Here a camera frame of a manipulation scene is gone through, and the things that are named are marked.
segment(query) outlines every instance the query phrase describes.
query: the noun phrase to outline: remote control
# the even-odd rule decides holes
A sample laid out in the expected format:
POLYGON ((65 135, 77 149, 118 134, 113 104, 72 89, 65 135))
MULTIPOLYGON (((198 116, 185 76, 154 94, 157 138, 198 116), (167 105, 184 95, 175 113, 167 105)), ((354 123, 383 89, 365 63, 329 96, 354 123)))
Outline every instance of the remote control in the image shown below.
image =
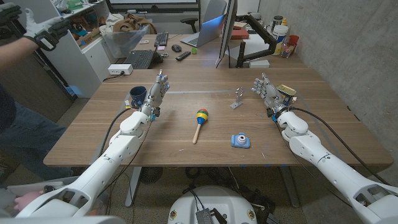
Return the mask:
POLYGON ((180 56, 176 57, 175 59, 177 59, 178 61, 182 61, 184 58, 188 57, 188 55, 190 55, 190 54, 191 54, 191 52, 184 52, 180 56))

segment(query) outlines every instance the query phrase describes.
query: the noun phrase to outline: table leg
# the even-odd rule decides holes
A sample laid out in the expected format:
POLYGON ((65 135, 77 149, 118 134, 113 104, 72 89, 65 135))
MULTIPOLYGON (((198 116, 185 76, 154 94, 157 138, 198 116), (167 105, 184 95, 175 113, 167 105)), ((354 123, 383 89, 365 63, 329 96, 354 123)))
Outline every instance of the table leg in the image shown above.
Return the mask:
POLYGON ((297 191, 294 185, 292 173, 290 172, 290 167, 279 167, 279 170, 285 183, 287 195, 290 199, 290 204, 294 208, 299 208, 299 197, 297 196, 297 191))
POLYGON ((134 202, 134 197, 136 196, 136 191, 138 188, 139 177, 141 175, 142 167, 132 168, 130 187, 127 190, 126 202, 124 203, 126 207, 131 207, 134 202))

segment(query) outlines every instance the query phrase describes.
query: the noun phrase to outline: blue mug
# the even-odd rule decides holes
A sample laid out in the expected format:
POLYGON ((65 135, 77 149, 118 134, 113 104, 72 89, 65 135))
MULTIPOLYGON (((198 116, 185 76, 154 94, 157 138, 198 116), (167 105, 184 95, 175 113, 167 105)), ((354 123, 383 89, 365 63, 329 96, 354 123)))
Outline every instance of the blue mug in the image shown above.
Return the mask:
POLYGON ((147 89, 143 86, 136 86, 130 90, 130 96, 132 98, 131 106, 138 109, 145 100, 147 89))

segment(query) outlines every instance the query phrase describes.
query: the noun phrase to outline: colorful maraca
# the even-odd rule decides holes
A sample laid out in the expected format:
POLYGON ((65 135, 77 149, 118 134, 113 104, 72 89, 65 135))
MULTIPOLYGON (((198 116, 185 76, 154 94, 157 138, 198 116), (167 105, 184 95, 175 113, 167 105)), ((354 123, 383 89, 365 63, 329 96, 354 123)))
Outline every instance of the colorful maraca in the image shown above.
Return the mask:
POLYGON ((198 134, 199 134, 199 129, 201 124, 203 124, 205 121, 207 121, 207 117, 209 116, 209 113, 207 112, 206 109, 200 109, 197 112, 197 120, 198 120, 198 127, 197 131, 195 133, 195 136, 193 137, 192 143, 196 144, 198 140, 198 134))

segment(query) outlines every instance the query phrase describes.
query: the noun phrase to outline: blue toy camera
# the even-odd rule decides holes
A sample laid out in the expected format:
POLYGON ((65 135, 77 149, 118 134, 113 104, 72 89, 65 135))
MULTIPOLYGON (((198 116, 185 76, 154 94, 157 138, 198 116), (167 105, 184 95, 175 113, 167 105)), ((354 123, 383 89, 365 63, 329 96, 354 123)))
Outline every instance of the blue toy camera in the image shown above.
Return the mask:
POLYGON ((246 137, 244 133, 239 133, 238 135, 233 134, 231 136, 231 146, 247 149, 250 147, 250 139, 246 137))

